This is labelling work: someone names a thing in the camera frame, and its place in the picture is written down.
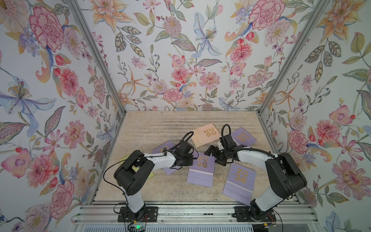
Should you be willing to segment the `peach pink calendar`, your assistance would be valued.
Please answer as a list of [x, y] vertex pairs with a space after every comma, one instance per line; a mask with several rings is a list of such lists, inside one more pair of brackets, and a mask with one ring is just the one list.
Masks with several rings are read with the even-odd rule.
[[213, 123], [198, 127], [193, 132], [191, 139], [197, 148], [215, 142], [221, 137], [221, 133]]

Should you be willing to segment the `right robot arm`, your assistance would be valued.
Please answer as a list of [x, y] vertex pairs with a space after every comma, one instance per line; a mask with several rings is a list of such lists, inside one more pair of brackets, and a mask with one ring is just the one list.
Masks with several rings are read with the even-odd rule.
[[237, 145], [231, 135], [220, 137], [218, 147], [209, 146], [207, 156], [215, 157], [216, 163], [226, 166], [228, 160], [250, 163], [267, 171], [270, 187], [250, 206], [235, 207], [238, 221], [262, 221], [273, 208], [307, 186], [307, 180], [288, 153], [272, 154], [257, 148]]

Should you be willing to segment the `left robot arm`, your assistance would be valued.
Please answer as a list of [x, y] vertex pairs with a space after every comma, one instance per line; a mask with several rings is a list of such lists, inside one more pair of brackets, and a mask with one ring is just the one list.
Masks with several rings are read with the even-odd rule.
[[179, 142], [171, 148], [163, 148], [161, 153], [145, 154], [140, 150], [134, 151], [114, 172], [118, 187], [123, 191], [126, 205], [120, 209], [120, 222], [139, 222], [141, 220], [157, 221], [156, 207], [146, 208], [141, 189], [151, 172], [169, 168], [180, 169], [193, 165], [198, 154], [196, 149], [187, 141]]

